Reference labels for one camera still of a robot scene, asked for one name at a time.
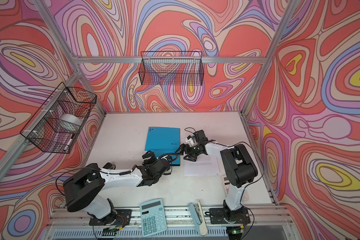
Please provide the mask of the teal clip folder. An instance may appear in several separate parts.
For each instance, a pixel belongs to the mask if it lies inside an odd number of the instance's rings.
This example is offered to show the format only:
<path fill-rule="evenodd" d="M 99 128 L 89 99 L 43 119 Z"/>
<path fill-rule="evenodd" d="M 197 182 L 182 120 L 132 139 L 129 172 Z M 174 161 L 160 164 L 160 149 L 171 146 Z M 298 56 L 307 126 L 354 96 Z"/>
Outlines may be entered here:
<path fill-rule="evenodd" d="M 156 157 L 174 153 L 181 145 L 180 128 L 149 127 L 145 151 L 154 152 Z"/>

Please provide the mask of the white printed paper sheets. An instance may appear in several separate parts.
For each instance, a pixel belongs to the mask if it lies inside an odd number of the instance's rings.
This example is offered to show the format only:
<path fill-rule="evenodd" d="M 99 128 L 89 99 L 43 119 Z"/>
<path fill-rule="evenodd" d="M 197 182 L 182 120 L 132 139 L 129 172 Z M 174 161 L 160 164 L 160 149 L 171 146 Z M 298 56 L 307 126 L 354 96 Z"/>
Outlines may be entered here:
<path fill-rule="evenodd" d="M 199 155 L 195 162 L 185 160 L 184 174 L 187 177 L 218 176 L 218 159 L 211 155 Z"/>

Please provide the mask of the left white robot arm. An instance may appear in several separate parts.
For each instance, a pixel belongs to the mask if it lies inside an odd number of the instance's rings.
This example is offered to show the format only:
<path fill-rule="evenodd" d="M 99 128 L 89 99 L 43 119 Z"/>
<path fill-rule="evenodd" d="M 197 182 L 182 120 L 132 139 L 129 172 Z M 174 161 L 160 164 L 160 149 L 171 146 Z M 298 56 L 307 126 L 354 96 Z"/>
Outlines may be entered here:
<path fill-rule="evenodd" d="M 89 164 L 63 183 L 67 211 L 85 211 L 96 222 L 111 225 L 118 212 L 112 201 L 99 193 L 118 187 L 150 187 L 168 173 L 172 162 L 178 158 L 174 153 L 156 157 L 154 152 L 148 151 L 143 155 L 143 164 L 134 165 L 130 170 L 116 170 L 111 165 L 99 168 L 96 163 Z"/>

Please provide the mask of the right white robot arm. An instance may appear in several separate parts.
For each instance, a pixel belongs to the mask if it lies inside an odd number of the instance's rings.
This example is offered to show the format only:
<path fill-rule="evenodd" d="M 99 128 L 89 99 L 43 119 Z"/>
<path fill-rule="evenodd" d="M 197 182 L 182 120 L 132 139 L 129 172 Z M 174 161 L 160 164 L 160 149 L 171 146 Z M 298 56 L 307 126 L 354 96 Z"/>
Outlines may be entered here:
<path fill-rule="evenodd" d="M 228 195 L 223 201 L 223 208 L 227 215 L 233 215 L 245 208 L 242 203 L 245 190 L 255 182 L 255 177 L 259 173 L 247 148 L 251 146 L 246 142 L 224 145 L 215 140 L 209 140 L 193 146 L 181 144 L 175 153 L 191 162 L 196 162 L 198 156 L 202 154 L 221 157 L 225 175 L 230 183 Z"/>

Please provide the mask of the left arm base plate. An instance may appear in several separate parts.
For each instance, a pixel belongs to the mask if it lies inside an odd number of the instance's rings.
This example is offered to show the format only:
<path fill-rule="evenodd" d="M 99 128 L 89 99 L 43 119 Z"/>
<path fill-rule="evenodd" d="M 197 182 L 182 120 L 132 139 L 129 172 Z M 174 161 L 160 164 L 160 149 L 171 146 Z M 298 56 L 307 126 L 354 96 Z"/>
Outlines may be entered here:
<path fill-rule="evenodd" d="M 90 226 L 119 226 L 125 227 L 130 224 L 132 209 L 116 209 L 102 219 L 91 216 Z"/>

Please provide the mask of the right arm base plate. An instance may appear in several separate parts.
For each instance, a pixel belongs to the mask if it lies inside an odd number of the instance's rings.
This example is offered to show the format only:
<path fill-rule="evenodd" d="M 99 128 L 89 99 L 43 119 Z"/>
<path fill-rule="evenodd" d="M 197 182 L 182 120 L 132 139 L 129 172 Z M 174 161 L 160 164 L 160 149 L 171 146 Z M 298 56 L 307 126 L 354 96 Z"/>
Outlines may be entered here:
<path fill-rule="evenodd" d="M 234 211 L 231 211 L 228 207 L 210 208 L 207 213 L 213 225 L 241 224 L 246 226 L 251 222 L 248 209 L 244 207 Z"/>

